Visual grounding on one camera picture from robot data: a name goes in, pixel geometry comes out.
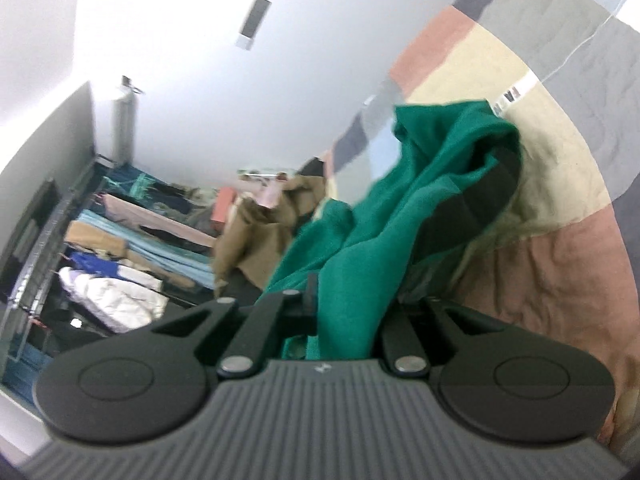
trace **clothing tag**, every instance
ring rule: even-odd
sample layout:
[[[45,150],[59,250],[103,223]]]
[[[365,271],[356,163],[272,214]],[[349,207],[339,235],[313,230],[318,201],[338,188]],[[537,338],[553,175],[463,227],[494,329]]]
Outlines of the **clothing tag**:
[[[160,280],[156,280],[153,276],[149,276],[141,270],[120,265],[118,266],[118,276],[130,282],[146,286],[146,288],[150,288],[151,290],[162,290],[162,282]]]
[[[269,209],[275,208],[280,201],[280,195],[282,194],[282,184],[282,181],[271,180],[265,187],[262,188],[261,192],[258,193],[255,201],[262,207],[268,207]]]
[[[492,106],[494,114],[502,117],[506,109],[522,99],[538,82],[537,76],[529,70],[527,74],[508,88]]]

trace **white puffer jacket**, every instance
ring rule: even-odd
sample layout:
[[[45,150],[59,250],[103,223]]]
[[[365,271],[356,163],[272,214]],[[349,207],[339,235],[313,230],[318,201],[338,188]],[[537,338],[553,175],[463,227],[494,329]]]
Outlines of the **white puffer jacket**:
[[[134,330],[159,319],[168,298],[137,283],[96,278],[69,267],[60,269],[60,282],[76,303],[81,303],[114,332]]]

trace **folded clothes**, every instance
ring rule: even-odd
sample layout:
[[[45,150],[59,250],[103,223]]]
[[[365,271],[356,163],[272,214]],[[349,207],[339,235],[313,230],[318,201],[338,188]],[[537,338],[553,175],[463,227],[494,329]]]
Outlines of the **folded clothes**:
[[[184,197],[196,207],[212,206],[219,192],[215,187],[185,187],[184,190]]]
[[[128,332],[160,319],[168,299],[137,283],[96,278],[70,267],[59,271],[71,300],[84,305],[116,333]]]
[[[78,221],[69,224],[65,234],[65,242],[87,249],[106,251],[116,258],[122,258],[127,251],[127,243],[122,238]]]
[[[194,282],[213,290],[214,275],[206,256],[146,238],[87,209],[80,213],[78,221],[123,238],[129,244],[129,248],[145,260],[169,272],[187,276]]]
[[[141,232],[148,234],[153,238],[157,238],[165,244],[169,244],[180,249],[185,249],[187,251],[193,251],[194,253],[207,254],[211,256],[211,247],[195,244],[193,242],[185,240],[184,238],[180,238],[179,236],[176,236],[169,231],[164,231],[162,229],[152,229],[151,227],[145,227],[143,225],[139,226],[139,229]]]
[[[221,230],[216,229],[211,221],[211,215],[213,212],[213,205],[207,207],[195,207],[189,214],[185,215],[176,211],[175,209],[171,209],[167,204],[163,204],[162,202],[156,202],[152,210],[159,215],[166,216],[171,220],[175,220],[180,222],[181,224],[188,225],[189,227],[193,227],[194,229],[209,235],[213,238],[217,238],[221,234]]]
[[[130,196],[148,209],[154,203],[162,202],[181,213],[191,212],[192,205],[183,196],[184,190],[169,186],[128,164],[111,170],[105,180],[107,191],[116,190]]]
[[[181,276],[180,274],[175,274],[174,272],[169,272],[168,270],[164,270],[162,267],[159,267],[150,261],[146,260],[139,254],[135,253],[132,250],[127,250],[127,257],[125,260],[120,260],[119,263],[121,265],[132,267],[133,269],[151,272],[155,276],[162,278],[170,285],[181,288],[182,290],[190,291],[196,287],[196,282],[194,282],[191,278],[187,278],[186,276]]]
[[[113,195],[105,195],[102,201],[106,210],[106,217],[127,227],[146,227],[164,231],[199,246],[213,247],[216,242],[215,238],[197,229],[121,200]]]
[[[130,267],[119,265],[116,262],[101,260],[92,254],[73,252],[71,253],[70,259],[78,269],[84,270],[89,274],[94,274],[102,278],[126,280],[146,286],[146,288],[151,288],[152,290],[157,290],[158,292],[162,290],[162,282],[160,280],[156,280],[153,276],[149,276],[140,270],[131,269]]]
[[[124,193],[120,193],[119,191],[110,190],[110,192],[108,192],[107,194],[110,195],[110,196],[114,196],[116,198],[119,198],[120,200],[124,200],[124,202],[129,202],[130,204],[137,205],[139,207],[145,207],[143,205],[143,203],[140,202],[140,200],[137,200],[137,199],[135,199],[135,198],[133,198],[133,197],[131,197],[129,195],[126,195]]]

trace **brown jacket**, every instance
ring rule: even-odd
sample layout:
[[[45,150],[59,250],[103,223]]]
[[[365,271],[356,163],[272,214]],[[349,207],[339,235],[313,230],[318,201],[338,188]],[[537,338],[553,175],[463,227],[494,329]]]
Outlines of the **brown jacket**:
[[[311,214],[324,198],[324,178],[296,176],[284,186],[274,209],[245,198],[231,225],[216,241],[213,271],[216,283],[226,284],[238,267],[246,278],[264,289],[293,240],[300,218]]]

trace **white fabric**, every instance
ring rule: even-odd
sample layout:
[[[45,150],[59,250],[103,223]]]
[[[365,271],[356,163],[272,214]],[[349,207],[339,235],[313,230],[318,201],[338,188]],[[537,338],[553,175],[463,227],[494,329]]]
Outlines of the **white fabric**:
[[[153,276],[149,276],[146,272],[141,272],[140,270],[132,269],[124,265],[119,265],[118,276],[120,276],[124,280],[129,280],[130,282],[134,282],[139,285],[145,286],[146,288],[150,288],[151,290],[156,290],[158,292],[162,290],[161,280],[157,280]]]
[[[640,0],[626,0],[616,14],[616,18],[640,32]]]
[[[71,299],[81,303],[114,332],[145,326],[164,314],[168,298],[137,283],[60,269],[60,282]]]
[[[132,262],[131,260],[129,260],[127,258],[124,258],[123,260],[119,260],[118,263],[120,265],[124,265],[126,267],[130,267],[131,269],[141,270],[142,272],[151,272],[151,268],[150,267],[134,263],[134,262]]]

